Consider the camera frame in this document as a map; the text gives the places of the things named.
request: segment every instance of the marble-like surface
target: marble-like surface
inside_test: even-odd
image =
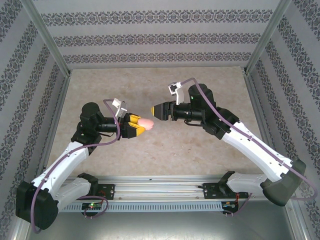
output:
[[[132,139],[101,146],[71,175],[95,176],[222,175],[226,171],[259,174],[261,171],[241,152],[202,128],[182,120],[160,121],[150,108],[172,101],[168,84],[195,77],[213,91],[217,106],[229,109],[258,137],[257,121],[240,67],[115,68],[73,70],[48,166],[63,152],[73,136],[81,108],[96,102],[111,115],[103,99],[127,102],[131,113],[150,118],[154,127]],[[188,83],[184,86],[188,100]],[[101,142],[110,141],[103,137]]]

